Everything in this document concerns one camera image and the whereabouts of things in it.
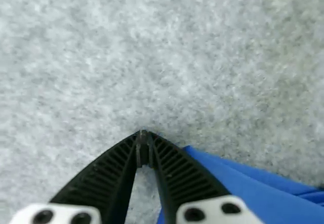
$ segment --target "blue object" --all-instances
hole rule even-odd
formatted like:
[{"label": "blue object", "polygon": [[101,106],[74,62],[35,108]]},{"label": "blue object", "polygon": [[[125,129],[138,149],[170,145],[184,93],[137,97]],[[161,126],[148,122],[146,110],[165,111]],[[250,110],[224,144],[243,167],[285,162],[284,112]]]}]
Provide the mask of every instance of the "blue object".
[{"label": "blue object", "polygon": [[[241,197],[264,223],[324,223],[324,191],[191,146],[184,151],[207,168],[233,195]],[[164,223],[162,210],[157,224]]]}]

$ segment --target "black screw hole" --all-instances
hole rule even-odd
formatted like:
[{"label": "black screw hole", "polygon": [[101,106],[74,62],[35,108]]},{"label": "black screw hole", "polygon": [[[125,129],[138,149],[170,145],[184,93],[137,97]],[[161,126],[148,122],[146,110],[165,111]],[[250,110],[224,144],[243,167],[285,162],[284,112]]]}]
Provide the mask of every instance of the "black screw hole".
[{"label": "black screw hole", "polygon": [[32,221],[33,224],[46,224],[51,221],[53,212],[51,210],[42,210],[39,212]]},{"label": "black screw hole", "polygon": [[91,216],[88,213],[82,212],[75,215],[71,221],[71,224],[90,224]]},{"label": "black screw hole", "polygon": [[198,208],[189,208],[184,212],[186,221],[200,221],[206,218],[205,213]]},{"label": "black screw hole", "polygon": [[241,209],[232,203],[225,203],[222,205],[222,211],[225,214],[237,214],[241,212]]}]

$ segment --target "gray carpet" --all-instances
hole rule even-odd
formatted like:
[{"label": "gray carpet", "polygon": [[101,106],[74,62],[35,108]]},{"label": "gray carpet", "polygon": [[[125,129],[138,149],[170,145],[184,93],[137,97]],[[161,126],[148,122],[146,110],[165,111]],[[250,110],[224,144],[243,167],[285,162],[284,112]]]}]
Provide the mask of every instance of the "gray carpet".
[{"label": "gray carpet", "polygon": [[[143,128],[321,184],[323,4],[0,0],[0,223]],[[145,168],[127,223],[158,209]]]}]

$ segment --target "floor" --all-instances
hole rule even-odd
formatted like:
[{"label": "floor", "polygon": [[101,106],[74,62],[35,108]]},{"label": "floor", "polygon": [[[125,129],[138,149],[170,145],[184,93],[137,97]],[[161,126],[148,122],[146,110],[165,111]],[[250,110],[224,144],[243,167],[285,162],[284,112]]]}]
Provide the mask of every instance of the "floor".
[{"label": "floor", "polygon": [[[0,0],[0,224],[139,129],[322,184],[323,4]],[[126,223],[158,210],[142,169]]]}]

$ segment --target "black ridged grip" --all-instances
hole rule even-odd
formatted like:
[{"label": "black ridged grip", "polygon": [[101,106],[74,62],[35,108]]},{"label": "black ridged grip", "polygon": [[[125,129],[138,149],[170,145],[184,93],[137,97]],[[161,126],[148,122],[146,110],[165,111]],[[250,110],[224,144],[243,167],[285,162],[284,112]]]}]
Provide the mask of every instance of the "black ridged grip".
[{"label": "black ridged grip", "polygon": [[230,194],[199,162],[166,139],[145,130],[119,142],[90,163],[50,202],[96,207],[102,224],[125,221],[136,169],[155,171],[167,224],[180,205]]}]

